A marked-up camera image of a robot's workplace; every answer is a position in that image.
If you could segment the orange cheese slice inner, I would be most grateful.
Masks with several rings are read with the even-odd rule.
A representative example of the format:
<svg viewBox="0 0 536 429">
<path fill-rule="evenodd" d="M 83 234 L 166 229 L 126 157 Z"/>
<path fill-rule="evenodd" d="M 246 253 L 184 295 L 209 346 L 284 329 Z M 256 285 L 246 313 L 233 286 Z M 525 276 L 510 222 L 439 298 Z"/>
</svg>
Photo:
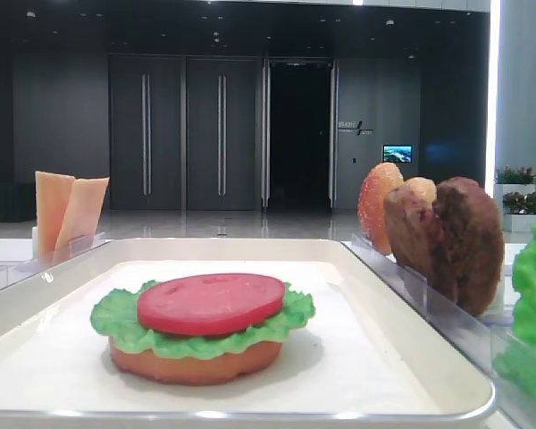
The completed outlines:
<svg viewBox="0 0 536 429">
<path fill-rule="evenodd" d="M 72 183 L 55 250 L 68 248 L 76 239 L 84 245 L 93 242 L 108 183 L 108 177 L 77 179 Z"/>
</svg>

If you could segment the potted plants in planter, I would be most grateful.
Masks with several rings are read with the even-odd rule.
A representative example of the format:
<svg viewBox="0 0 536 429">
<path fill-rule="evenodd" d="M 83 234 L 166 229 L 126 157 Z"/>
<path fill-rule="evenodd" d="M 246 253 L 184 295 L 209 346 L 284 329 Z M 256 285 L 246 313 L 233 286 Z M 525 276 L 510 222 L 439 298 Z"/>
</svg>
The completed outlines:
<svg viewBox="0 0 536 429">
<path fill-rule="evenodd" d="M 531 167 L 498 168 L 495 172 L 494 198 L 501 215 L 504 231 L 529 231 L 530 221 L 516 221 L 527 215 L 526 198 L 536 190 L 536 173 Z"/>
</svg>

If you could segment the clear acrylic rack left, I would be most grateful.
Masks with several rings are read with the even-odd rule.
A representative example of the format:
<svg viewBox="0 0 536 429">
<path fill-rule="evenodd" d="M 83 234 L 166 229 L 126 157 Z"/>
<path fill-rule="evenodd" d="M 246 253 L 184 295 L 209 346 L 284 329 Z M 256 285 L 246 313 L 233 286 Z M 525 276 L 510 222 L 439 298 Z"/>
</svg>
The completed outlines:
<svg viewBox="0 0 536 429">
<path fill-rule="evenodd" d="M 0 239 L 0 290 L 47 272 L 62 262 L 87 253 L 107 242 L 104 232 L 71 240 L 65 248 L 38 256 L 37 228 L 31 239 Z"/>
</svg>

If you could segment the clear acrylic rack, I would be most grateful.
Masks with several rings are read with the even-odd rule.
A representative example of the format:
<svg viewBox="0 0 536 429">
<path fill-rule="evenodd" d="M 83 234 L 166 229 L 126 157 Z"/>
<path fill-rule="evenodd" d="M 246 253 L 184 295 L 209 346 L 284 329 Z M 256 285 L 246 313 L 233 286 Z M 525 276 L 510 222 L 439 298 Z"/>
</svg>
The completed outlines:
<svg viewBox="0 0 536 429">
<path fill-rule="evenodd" d="M 37 228 L 31 239 L 0 239 L 0 290 L 47 272 L 62 262 L 87 253 L 107 242 L 104 232 L 71 240 L 65 248 L 38 256 Z"/>
<path fill-rule="evenodd" d="M 377 252 L 369 241 L 354 235 L 344 243 L 407 304 L 498 388 L 498 407 L 517 428 L 536 428 L 536 348 L 512 332 L 519 294 L 512 285 L 512 263 L 522 244 L 506 244 L 506 264 L 495 300 L 481 316 L 471 316 L 444 298 L 410 268 Z"/>
</svg>

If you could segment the dark meat patty outer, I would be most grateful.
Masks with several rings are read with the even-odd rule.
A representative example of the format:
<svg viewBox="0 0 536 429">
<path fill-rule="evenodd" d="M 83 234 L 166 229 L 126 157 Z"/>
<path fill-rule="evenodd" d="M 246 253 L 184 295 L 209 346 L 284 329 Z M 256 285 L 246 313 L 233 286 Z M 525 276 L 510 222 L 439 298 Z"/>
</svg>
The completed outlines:
<svg viewBox="0 0 536 429">
<path fill-rule="evenodd" d="M 432 209 L 440 234 L 429 284 L 466 313 L 481 315 L 495 298 L 504 261 L 498 207 L 476 181 L 454 177 L 437 186 Z"/>
</svg>

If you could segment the red tomato slice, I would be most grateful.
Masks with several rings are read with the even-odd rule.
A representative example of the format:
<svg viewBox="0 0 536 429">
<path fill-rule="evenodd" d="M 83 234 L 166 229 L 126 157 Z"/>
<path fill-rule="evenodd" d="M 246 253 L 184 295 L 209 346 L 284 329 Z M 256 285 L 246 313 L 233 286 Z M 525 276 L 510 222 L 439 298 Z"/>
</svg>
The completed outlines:
<svg viewBox="0 0 536 429">
<path fill-rule="evenodd" d="M 284 282 L 251 273 L 201 274 L 160 282 L 138 298 L 146 328 L 184 336 L 225 335 L 260 324 L 283 308 Z"/>
</svg>

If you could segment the brown meat patty inner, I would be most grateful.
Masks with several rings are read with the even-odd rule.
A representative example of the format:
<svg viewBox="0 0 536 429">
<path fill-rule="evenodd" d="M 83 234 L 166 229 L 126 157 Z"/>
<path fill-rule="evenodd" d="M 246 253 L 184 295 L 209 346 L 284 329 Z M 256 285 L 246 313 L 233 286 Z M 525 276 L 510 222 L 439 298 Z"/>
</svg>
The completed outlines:
<svg viewBox="0 0 536 429">
<path fill-rule="evenodd" d="M 432 204 L 403 184 L 386 195 L 383 208 L 391 253 L 398 264 L 430 280 L 433 274 L 431 253 L 440 234 Z"/>
</svg>

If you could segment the green lettuce leaf on tray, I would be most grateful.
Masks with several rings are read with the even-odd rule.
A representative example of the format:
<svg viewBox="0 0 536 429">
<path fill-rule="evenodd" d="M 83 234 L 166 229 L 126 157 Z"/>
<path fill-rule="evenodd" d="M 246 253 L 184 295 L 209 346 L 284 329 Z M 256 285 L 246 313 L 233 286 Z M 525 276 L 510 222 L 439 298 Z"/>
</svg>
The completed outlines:
<svg viewBox="0 0 536 429">
<path fill-rule="evenodd" d="M 111 290 L 93 306 L 90 315 L 93 329 L 112 340 L 118 350 L 129 354 L 152 351 L 160 358 L 210 360 L 226 353 L 239 354 L 263 341 L 282 343 L 292 330 L 306 327 L 315 315 L 313 297 L 292 290 L 287 282 L 283 309 L 259 325 L 220 338 L 172 336 L 146 328 L 138 320 L 139 297 L 158 283 L 145 282 L 135 293 Z"/>
</svg>

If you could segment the bun bottom under lettuce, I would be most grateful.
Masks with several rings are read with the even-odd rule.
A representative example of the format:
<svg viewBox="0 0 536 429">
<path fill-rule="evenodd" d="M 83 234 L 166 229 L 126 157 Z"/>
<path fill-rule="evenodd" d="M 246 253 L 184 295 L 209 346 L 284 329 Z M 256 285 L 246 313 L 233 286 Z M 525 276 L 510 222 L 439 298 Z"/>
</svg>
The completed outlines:
<svg viewBox="0 0 536 429">
<path fill-rule="evenodd" d="M 224 353 L 212 359 L 195 357 L 158 357 L 148 349 L 126 353 L 109 340 L 110 356 L 124 373 L 167 384 L 207 386 L 230 382 L 239 376 L 253 374 L 270 366 L 280 355 L 282 344 L 259 342 L 242 353 Z"/>
</svg>

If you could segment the plain bun half right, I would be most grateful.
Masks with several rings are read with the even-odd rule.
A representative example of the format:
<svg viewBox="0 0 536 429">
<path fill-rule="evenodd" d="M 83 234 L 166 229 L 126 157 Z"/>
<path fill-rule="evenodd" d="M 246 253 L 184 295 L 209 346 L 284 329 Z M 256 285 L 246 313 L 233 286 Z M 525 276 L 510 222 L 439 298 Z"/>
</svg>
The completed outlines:
<svg viewBox="0 0 536 429">
<path fill-rule="evenodd" d="M 424 177 L 412 177 L 404 182 L 404 187 L 412 190 L 420 199 L 430 205 L 437 197 L 435 182 Z"/>
</svg>

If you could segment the white metal tray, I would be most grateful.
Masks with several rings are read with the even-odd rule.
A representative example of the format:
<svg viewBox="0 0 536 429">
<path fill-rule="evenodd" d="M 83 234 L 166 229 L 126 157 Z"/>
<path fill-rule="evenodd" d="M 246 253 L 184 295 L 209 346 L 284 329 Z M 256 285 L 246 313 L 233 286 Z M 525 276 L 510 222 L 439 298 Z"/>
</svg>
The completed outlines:
<svg viewBox="0 0 536 429">
<path fill-rule="evenodd" d="M 263 372 L 209 387 L 117 371 L 92 329 L 114 289 L 259 273 L 317 309 Z M 115 240 L 0 285 L 0 428 L 481 428 L 493 382 L 347 246 L 331 240 Z"/>
</svg>

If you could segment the sesame bun top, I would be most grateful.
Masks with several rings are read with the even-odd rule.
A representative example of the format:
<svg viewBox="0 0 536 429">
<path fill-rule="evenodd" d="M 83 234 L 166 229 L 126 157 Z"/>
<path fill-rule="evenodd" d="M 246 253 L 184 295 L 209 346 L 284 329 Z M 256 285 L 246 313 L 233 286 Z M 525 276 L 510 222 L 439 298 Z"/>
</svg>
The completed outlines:
<svg viewBox="0 0 536 429">
<path fill-rule="evenodd" d="M 364 178 L 360 189 L 357 216 L 362 233 L 383 255 L 391 253 L 384 220 L 384 198 L 403 182 L 403 175 L 398 167 L 385 162 L 372 168 Z"/>
</svg>

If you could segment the standing green lettuce leaf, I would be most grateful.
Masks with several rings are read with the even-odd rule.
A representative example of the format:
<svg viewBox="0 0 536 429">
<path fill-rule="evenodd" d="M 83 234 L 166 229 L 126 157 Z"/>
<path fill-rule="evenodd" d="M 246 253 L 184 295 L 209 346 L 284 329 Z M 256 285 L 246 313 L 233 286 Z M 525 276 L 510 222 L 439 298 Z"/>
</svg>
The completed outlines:
<svg viewBox="0 0 536 429">
<path fill-rule="evenodd" d="M 516 340 L 496 357 L 495 368 L 536 402 L 536 223 L 532 239 L 515 256 L 512 283 L 520 294 L 513 311 Z"/>
</svg>

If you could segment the clear acrylic rack right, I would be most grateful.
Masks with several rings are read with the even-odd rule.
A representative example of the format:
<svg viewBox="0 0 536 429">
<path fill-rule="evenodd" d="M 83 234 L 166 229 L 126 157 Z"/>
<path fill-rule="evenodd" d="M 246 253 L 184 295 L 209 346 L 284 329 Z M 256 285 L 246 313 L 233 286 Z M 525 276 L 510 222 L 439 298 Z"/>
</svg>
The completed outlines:
<svg viewBox="0 0 536 429">
<path fill-rule="evenodd" d="M 512 263 L 522 244 L 506 244 L 506 264 L 495 300 L 481 316 L 471 316 L 444 298 L 410 268 L 377 252 L 369 241 L 354 235 L 344 243 L 407 304 L 498 388 L 498 407 L 517 428 L 536 428 L 536 348 L 512 332 L 519 294 L 512 285 Z"/>
</svg>

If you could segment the small wall screen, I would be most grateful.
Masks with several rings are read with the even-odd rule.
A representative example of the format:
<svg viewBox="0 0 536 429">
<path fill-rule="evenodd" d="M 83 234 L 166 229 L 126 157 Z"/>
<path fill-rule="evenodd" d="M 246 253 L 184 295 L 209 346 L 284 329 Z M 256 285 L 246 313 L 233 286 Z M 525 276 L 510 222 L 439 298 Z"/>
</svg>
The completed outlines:
<svg viewBox="0 0 536 429">
<path fill-rule="evenodd" d="M 382 161 L 394 164 L 407 164 L 413 161 L 413 147 L 411 145 L 384 145 L 382 147 Z"/>
</svg>

